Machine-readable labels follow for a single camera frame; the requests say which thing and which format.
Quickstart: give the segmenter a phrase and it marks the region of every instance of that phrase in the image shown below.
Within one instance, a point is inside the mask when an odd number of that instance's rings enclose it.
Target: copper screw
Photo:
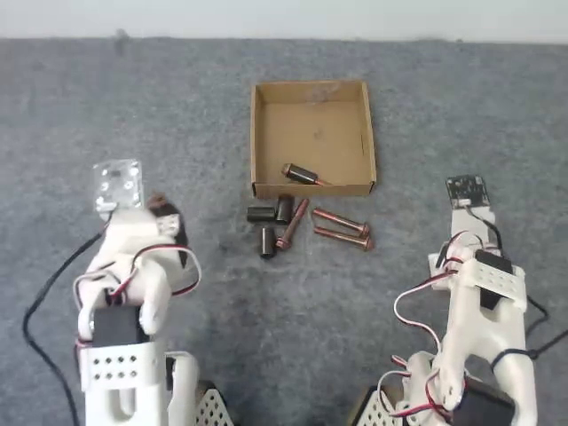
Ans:
[[[365,238],[369,235],[369,232],[370,232],[369,225],[367,225],[365,223],[360,224],[359,222],[355,222],[353,220],[350,220],[347,217],[341,217],[339,215],[335,215],[334,213],[331,213],[331,212],[326,211],[324,209],[314,209],[312,211],[312,214],[315,215],[315,216],[318,216],[318,217],[323,217],[324,219],[335,222],[336,224],[339,224],[341,226],[351,228],[351,229],[359,232],[360,238]]]
[[[319,186],[328,186],[331,185],[327,180],[320,179],[319,177],[316,179],[316,185]]]
[[[310,200],[308,200],[307,198],[304,198],[302,202],[300,202],[296,211],[294,212],[292,220],[290,220],[290,225],[288,225],[286,231],[284,231],[282,236],[278,237],[278,239],[276,240],[276,247],[281,250],[288,250],[292,246],[292,235],[294,235],[294,231],[300,223],[300,219],[302,219],[302,216],[308,209],[308,204],[310,204]]]
[[[313,228],[313,231],[318,235],[323,235],[324,237],[333,238],[334,240],[350,242],[351,244],[356,244],[360,249],[363,251],[372,250],[375,246],[373,244],[373,240],[371,237],[367,236],[366,238],[354,237],[353,235],[349,235],[347,233],[337,233],[335,231],[331,231],[330,229],[322,228],[320,226],[316,226]]]

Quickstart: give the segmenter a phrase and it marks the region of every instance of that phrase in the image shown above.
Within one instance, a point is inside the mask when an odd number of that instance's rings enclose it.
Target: metal cylinder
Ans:
[[[292,220],[292,213],[294,213],[294,197],[291,195],[281,195],[278,197],[276,223],[278,225],[289,224]]]
[[[369,251],[373,249],[373,247],[375,246],[370,236],[367,236],[366,238],[359,238],[359,237],[354,237],[353,235],[349,235],[347,233],[337,233],[335,231],[331,231],[330,229],[322,228],[320,226],[316,226],[315,228],[313,228],[313,231],[316,234],[322,235],[324,237],[355,244],[363,251]]]
[[[276,256],[276,233],[271,226],[263,226],[260,229],[258,254],[263,259]]]
[[[346,228],[355,230],[359,233],[360,238],[365,238],[369,235],[370,232],[369,225],[365,223],[360,224],[359,222],[350,220],[347,217],[336,215],[335,213],[331,213],[330,211],[324,209],[314,209],[312,211],[312,214],[314,216],[330,220],[331,222],[335,222],[338,225],[345,226]]]
[[[250,206],[247,208],[247,220],[249,222],[273,222],[274,218],[276,218],[274,207]]]
[[[282,174],[288,179],[295,180],[301,184],[317,185],[318,182],[318,175],[313,171],[306,170],[292,163],[284,164]]]
[[[290,221],[290,225],[288,225],[282,236],[276,240],[276,247],[282,250],[288,250],[292,246],[292,235],[294,235],[294,231],[304,216],[305,211],[308,209],[308,204],[310,204],[310,200],[307,198],[304,198],[300,202],[300,205]]]

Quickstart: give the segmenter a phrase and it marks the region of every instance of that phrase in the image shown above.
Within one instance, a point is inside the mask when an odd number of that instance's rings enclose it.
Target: open cardboard tray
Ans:
[[[257,198],[368,195],[376,182],[367,85],[362,81],[260,83],[250,120],[252,190]],[[292,162],[331,185],[285,178]]]

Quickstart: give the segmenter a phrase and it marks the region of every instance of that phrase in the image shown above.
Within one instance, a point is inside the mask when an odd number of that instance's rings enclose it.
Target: robotic arm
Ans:
[[[420,351],[407,362],[393,357],[404,370],[381,378],[352,424],[537,424],[533,362],[525,352],[525,272],[503,255],[498,231],[497,245],[491,242],[494,214],[481,177],[453,177],[446,185],[453,206],[453,237],[429,256],[430,278],[395,302],[398,318],[431,333],[438,352]],[[402,297],[430,287],[450,292],[442,342],[428,326],[398,313]],[[470,355],[491,364],[499,389],[469,375],[465,362]],[[387,398],[383,380],[388,375],[402,376],[401,397]]]
[[[160,338],[170,298],[201,280],[182,218],[162,195],[141,205],[138,162],[103,163],[95,173],[105,239],[73,285],[86,424],[195,425],[197,361],[166,352]]]

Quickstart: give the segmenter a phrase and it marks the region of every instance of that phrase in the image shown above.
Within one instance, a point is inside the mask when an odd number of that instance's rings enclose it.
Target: perforated metal bracket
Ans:
[[[234,426],[221,393],[208,389],[197,406],[195,426]]]
[[[515,266],[514,274],[500,271],[476,259],[463,264],[458,279],[465,287],[480,287],[507,297],[522,312],[526,311],[525,272]]]
[[[83,391],[156,384],[165,371],[163,350],[157,342],[85,348],[81,349],[80,360]]]
[[[144,187],[140,162],[111,160],[93,166],[95,210],[108,215],[120,209],[141,209]]]
[[[384,411],[384,408],[378,402],[377,391],[375,390],[367,402],[367,406],[363,410],[359,420],[357,421],[357,426],[401,426],[401,418],[390,417],[389,414]],[[384,404],[391,411],[394,411],[389,399],[384,395]]]

